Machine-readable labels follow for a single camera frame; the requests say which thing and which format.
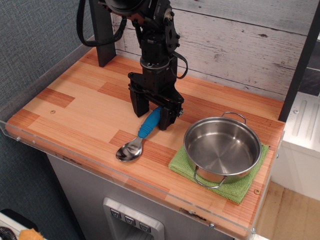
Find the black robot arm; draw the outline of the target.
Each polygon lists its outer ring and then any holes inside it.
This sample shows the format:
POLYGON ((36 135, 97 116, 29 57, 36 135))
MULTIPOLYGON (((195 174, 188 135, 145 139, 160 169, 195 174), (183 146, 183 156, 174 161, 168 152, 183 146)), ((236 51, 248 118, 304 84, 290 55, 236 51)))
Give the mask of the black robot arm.
POLYGON ((175 30, 174 13, 168 0, 101 0, 111 13, 130 20, 141 49, 142 73, 130 72, 129 90, 133 110, 138 117, 147 113, 150 103, 160 107, 159 128, 166 130, 183 113, 184 98, 175 84, 180 35, 175 30))

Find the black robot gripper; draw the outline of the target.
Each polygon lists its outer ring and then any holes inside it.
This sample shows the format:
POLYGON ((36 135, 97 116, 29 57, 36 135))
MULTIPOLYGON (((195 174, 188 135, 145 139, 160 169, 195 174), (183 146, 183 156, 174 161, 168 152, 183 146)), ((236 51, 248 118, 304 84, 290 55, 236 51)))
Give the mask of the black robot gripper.
POLYGON ((146 114, 149 102, 162 107, 159 129, 164 131, 183 114, 184 98, 175 88, 177 81, 177 62, 172 62, 162 69, 146 67, 142 73, 130 72, 129 90, 133 111, 139 118, 146 114))

